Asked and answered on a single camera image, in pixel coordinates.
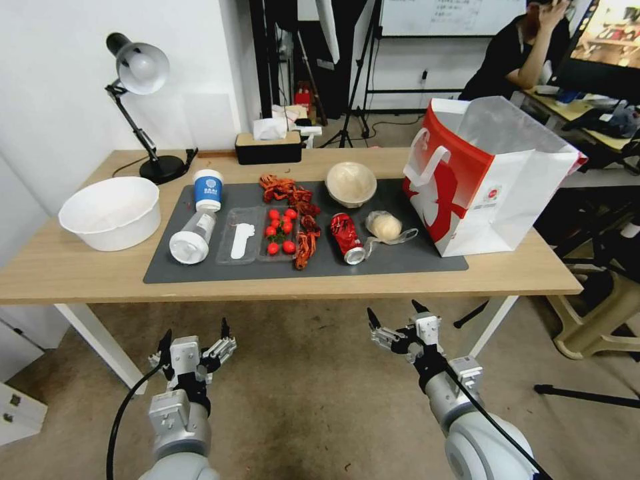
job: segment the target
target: plastic tray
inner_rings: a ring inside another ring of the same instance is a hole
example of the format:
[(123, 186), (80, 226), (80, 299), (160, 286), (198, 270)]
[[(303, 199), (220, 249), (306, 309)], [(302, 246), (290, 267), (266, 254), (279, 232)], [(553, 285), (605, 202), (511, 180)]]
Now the plastic tray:
[[(265, 215), (264, 207), (234, 208), (229, 210), (215, 262), (220, 265), (246, 265), (252, 263), (258, 254), (261, 239), (265, 236), (263, 227)], [(240, 259), (232, 259), (231, 248), (235, 238), (235, 226), (238, 223), (253, 225), (255, 227), (255, 235), (248, 238), (244, 256)]]
[(280, 250), (278, 250), (277, 254), (270, 255), (267, 252), (267, 247), (269, 246), (271, 241), (265, 237), (265, 229), (271, 224), (271, 219), (269, 218), (269, 210), (278, 210), (278, 212), (280, 212), (280, 216), (282, 217), (284, 216), (286, 210), (288, 210), (289, 208), (291, 207), (288, 207), (286, 205), (268, 205), (265, 208), (265, 214), (263, 218), (263, 228), (262, 228), (262, 231), (260, 232), (262, 240), (260, 242), (260, 248), (258, 250), (258, 256), (257, 256), (259, 261), (274, 262), (274, 261), (292, 261), (293, 260), (293, 257), (295, 254), (284, 253), (282, 251), (282, 243), (285, 242), (286, 240), (291, 240), (295, 244), (295, 248), (297, 251), (298, 245), (297, 245), (297, 242), (295, 241), (295, 238), (298, 234), (298, 228), (299, 228), (298, 218), (291, 221), (293, 228), (291, 229), (291, 232), (285, 236), (285, 239), (282, 240), (282, 243), (280, 243)]

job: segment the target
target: white bowl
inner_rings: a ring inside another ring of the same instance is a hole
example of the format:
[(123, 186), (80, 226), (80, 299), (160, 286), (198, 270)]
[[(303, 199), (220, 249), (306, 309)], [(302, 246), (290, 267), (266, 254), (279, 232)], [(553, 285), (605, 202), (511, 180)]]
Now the white bowl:
[(102, 180), (68, 199), (58, 221), (96, 250), (124, 250), (157, 230), (159, 196), (158, 187), (141, 177)]
[(346, 208), (362, 207), (378, 186), (375, 175), (361, 163), (342, 162), (332, 166), (325, 180), (332, 199)]

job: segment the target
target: lamp shade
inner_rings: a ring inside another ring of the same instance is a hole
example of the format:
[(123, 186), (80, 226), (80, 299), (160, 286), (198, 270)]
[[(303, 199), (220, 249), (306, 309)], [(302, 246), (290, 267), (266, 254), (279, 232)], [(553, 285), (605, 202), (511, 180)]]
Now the lamp shade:
[(107, 48), (115, 55), (115, 68), (120, 82), (138, 95), (154, 93), (169, 77), (169, 60), (157, 47), (134, 43), (122, 33), (107, 37)]

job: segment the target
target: lamp base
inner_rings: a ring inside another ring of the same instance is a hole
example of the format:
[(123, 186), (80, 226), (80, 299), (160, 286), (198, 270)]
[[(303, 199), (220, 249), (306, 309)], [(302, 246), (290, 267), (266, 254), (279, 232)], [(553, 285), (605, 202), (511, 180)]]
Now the lamp base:
[(173, 155), (162, 155), (158, 157), (158, 162), (147, 160), (140, 166), (140, 176), (151, 180), (156, 185), (162, 185), (168, 181), (182, 177), (188, 166), (178, 157)]

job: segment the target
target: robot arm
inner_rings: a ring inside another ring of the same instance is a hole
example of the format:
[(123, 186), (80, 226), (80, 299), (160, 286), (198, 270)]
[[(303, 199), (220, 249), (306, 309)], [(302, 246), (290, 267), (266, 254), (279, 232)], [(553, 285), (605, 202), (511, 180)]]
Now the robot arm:
[(368, 309), (371, 340), (404, 355), (417, 370), (420, 389), (428, 396), (431, 411), (445, 434), (445, 454), (456, 478), (550, 478), (538, 473), (544, 470), (533, 460), (531, 447), (518, 428), (495, 415), (486, 418), (482, 413), (478, 392), (482, 367), (473, 357), (447, 361), (438, 343), (440, 318), (415, 300), (412, 302), (416, 315), (409, 325), (396, 331), (382, 327)]
[(201, 350), (198, 337), (182, 337), (171, 343), (168, 352), (149, 358), (152, 366), (158, 362), (165, 366), (167, 390), (151, 399), (149, 419), (155, 431), (156, 462), (141, 480), (219, 479), (207, 460), (211, 449), (207, 385), (236, 348), (223, 319), (221, 338), (212, 347)]

